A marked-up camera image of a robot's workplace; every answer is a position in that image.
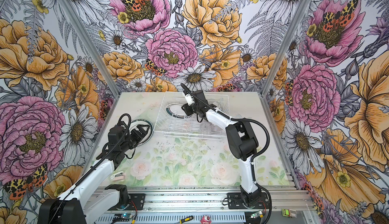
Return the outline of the white plate cloud emblem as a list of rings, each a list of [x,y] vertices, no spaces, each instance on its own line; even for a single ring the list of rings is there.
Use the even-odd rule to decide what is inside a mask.
[[[133,147],[141,146],[153,136],[153,125],[145,119],[136,119],[130,125],[130,142]]]

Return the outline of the green rimmed plate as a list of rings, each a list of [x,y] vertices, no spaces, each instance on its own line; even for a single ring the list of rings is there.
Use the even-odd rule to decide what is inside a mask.
[[[186,113],[182,110],[182,104],[179,103],[168,104],[166,106],[166,112],[174,118],[184,119],[186,117]]]

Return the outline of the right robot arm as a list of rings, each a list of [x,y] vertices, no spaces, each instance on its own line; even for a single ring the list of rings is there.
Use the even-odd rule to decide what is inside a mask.
[[[192,100],[181,108],[187,116],[195,114],[225,130],[229,149],[239,161],[241,199],[245,206],[252,206],[259,199],[261,190],[252,172],[252,157],[256,154],[258,140],[250,123],[233,119],[220,111],[219,108],[205,105],[199,101]]]

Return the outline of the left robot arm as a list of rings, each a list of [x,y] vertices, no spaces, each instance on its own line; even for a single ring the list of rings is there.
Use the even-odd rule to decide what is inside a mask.
[[[130,197],[125,185],[109,185],[102,194],[93,194],[127,157],[128,150],[146,141],[152,127],[141,124],[130,129],[118,123],[109,130],[108,142],[96,158],[94,165],[75,184],[56,199],[46,200],[39,209],[39,224],[93,224],[111,208],[125,209]]]

